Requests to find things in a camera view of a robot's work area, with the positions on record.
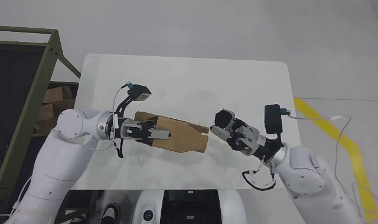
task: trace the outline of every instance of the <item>gray floor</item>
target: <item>gray floor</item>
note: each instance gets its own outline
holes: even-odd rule
[[[352,116],[346,134],[360,146],[378,193],[378,0],[0,0],[0,25],[57,28],[79,69],[89,53],[283,61],[295,97],[324,116]],[[53,79],[74,76],[58,65]],[[333,164],[331,138],[310,121],[299,121],[299,131],[303,146]],[[343,150],[339,161],[340,178],[350,184]],[[302,223],[274,191],[242,194],[250,223]],[[271,202],[275,214],[257,200]]]

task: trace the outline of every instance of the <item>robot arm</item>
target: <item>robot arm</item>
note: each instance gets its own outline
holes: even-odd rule
[[[280,136],[277,139],[262,136],[228,110],[216,115],[215,124],[211,132],[233,150],[257,157],[279,175],[305,223],[362,223],[322,158],[304,147],[290,147],[281,142]]]
[[[113,126],[114,118],[109,111],[64,111],[37,155],[27,192],[22,201],[15,204],[16,210],[6,224],[54,223],[64,197],[84,173],[100,140],[111,140],[115,145],[114,138],[134,139],[151,145],[153,139],[170,137],[169,131],[158,130],[151,122],[116,117],[120,126]],[[85,135],[90,138],[84,144],[72,140]]]

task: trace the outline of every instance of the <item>white table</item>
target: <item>white table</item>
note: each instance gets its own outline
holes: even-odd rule
[[[152,92],[146,101],[127,107],[130,118],[146,111],[210,126],[215,113],[226,108],[266,135],[265,105],[278,103],[295,112],[288,68],[281,62],[106,54],[86,57],[75,108],[111,111],[116,90],[128,80]],[[121,91],[116,105],[126,96]],[[283,118],[282,138],[300,143],[296,120]],[[125,142],[123,153],[118,158],[114,148],[95,152],[73,189],[251,189],[241,172],[259,164],[212,134],[204,154],[179,154],[134,141]],[[268,182],[268,169],[263,171],[260,179]]]

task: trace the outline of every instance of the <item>yellow tape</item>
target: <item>yellow tape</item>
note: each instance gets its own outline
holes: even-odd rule
[[[297,108],[297,110],[299,110],[306,117],[322,117],[317,111],[315,111],[302,99],[294,98],[294,104],[295,108]],[[332,123],[328,122],[327,120],[312,120],[312,122],[316,124],[316,126],[318,126],[320,129],[322,129],[329,137],[337,141],[340,131]],[[359,146],[344,134],[342,134],[339,144],[348,152],[354,174],[354,179],[357,183],[360,183],[361,185],[365,186],[370,191],[371,189],[369,186],[369,180],[367,178],[367,174],[364,168]],[[361,186],[357,187],[360,194],[362,207],[365,209],[362,211],[364,211],[365,213],[366,222],[378,219],[378,214],[372,213],[376,212],[377,210],[373,195]]]

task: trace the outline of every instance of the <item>cardboard box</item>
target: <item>cardboard box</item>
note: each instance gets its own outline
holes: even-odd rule
[[[41,107],[37,122],[58,117],[62,111],[71,109],[75,105],[75,99],[63,99]]]
[[[44,121],[39,121],[35,124],[36,134],[33,134],[34,137],[38,136],[47,136],[50,131],[57,126],[58,118],[51,118]]]
[[[70,87],[62,86],[62,87],[55,87],[54,89],[49,89],[46,91],[45,98],[43,103],[52,103],[56,101],[60,101],[63,99],[71,99],[73,98]]]
[[[155,139],[152,143],[153,147],[174,152],[197,151],[204,153],[206,150],[208,136],[202,133],[208,134],[208,127],[147,112],[136,112],[134,120],[154,121],[157,123],[157,129],[171,132],[169,139]]]

